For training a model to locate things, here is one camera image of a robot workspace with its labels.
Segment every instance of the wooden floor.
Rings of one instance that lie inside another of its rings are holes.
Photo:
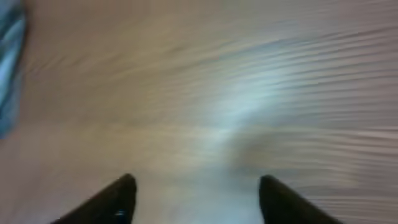
[[[27,5],[0,223],[48,223],[126,172],[135,224],[260,224],[264,174],[345,223],[397,223],[397,1]]]

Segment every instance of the blue object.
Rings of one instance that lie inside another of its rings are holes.
[[[17,63],[24,42],[26,20],[22,4],[0,0],[0,139],[16,121],[21,76]]]

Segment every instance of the wooden table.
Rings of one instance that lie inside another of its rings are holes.
[[[135,224],[262,223],[273,174],[350,224],[398,219],[398,2],[30,0],[0,223],[123,173]]]

